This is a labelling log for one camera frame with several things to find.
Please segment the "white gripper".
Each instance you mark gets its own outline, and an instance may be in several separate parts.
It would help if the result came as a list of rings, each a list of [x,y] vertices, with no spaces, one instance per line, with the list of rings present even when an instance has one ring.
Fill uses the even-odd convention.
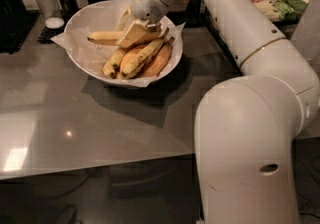
[[[123,33],[116,41],[120,48],[144,43],[158,37],[162,32],[159,22],[168,12],[168,7],[161,0],[132,0],[118,19],[114,30]]]

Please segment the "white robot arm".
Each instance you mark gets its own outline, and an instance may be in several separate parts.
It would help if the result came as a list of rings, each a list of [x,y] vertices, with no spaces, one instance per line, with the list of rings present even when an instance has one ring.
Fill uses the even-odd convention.
[[[172,0],[132,0],[156,22]],[[250,0],[203,0],[241,70],[215,85],[195,115],[204,224],[299,224],[293,139],[319,110],[314,69]]]

